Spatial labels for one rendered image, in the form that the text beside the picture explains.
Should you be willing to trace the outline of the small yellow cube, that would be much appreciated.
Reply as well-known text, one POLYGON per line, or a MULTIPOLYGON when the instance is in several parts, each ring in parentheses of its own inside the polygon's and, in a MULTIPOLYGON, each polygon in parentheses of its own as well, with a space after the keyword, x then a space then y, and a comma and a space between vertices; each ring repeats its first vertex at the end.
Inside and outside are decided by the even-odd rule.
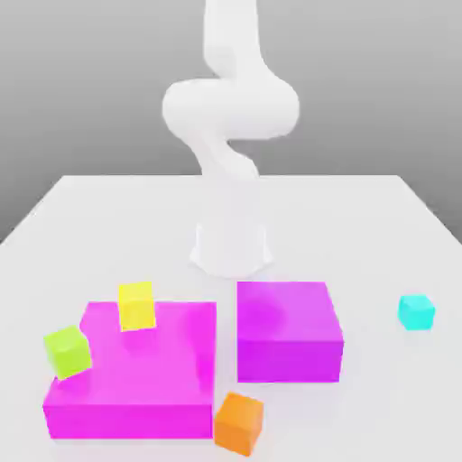
POLYGON ((152 283, 120 284, 118 286, 118 311, 122 331, 155 328, 152 283))

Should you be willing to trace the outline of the small orange cube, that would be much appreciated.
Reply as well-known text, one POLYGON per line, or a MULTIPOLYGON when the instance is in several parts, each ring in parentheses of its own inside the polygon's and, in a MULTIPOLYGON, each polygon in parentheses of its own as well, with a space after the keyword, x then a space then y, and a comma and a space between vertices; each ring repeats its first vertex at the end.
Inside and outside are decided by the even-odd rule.
POLYGON ((249 457, 263 428, 263 403, 228 393, 214 419, 216 445, 249 457))

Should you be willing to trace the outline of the small cyan cube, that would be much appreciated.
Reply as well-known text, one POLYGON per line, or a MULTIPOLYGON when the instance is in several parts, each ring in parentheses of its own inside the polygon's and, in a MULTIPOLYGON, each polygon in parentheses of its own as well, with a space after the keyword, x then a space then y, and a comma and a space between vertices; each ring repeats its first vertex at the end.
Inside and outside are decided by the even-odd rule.
POLYGON ((398 305, 398 319, 407 330, 430 330, 436 309, 424 294, 402 295, 398 305))

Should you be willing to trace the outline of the small lime green cube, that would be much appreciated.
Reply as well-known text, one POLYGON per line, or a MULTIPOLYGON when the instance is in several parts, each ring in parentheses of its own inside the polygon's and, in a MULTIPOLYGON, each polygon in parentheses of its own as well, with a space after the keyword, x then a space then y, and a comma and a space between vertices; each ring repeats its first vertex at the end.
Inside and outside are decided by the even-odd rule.
POLYGON ((47 357, 57 378, 62 381, 92 366, 88 339, 75 325, 44 337, 47 357))

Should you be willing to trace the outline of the large purple box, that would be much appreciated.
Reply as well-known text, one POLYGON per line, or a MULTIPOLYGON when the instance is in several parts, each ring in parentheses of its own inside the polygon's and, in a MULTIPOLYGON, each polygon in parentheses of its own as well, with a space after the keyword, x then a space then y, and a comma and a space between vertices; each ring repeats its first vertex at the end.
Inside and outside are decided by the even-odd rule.
POLYGON ((344 350, 324 282, 239 282, 237 381, 336 383, 344 350))

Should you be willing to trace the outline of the large magenta box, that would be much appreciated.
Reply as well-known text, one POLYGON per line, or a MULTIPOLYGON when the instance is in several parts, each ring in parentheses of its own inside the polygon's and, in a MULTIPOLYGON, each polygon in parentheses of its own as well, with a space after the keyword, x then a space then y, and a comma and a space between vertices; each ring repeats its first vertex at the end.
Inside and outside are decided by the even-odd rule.
POLYGON ((122 331, 115 302, 80 321, 92 366, 52 381, 42 409, 53 439, 209 439, 217 305, 158 301, 156 328, 122 331))

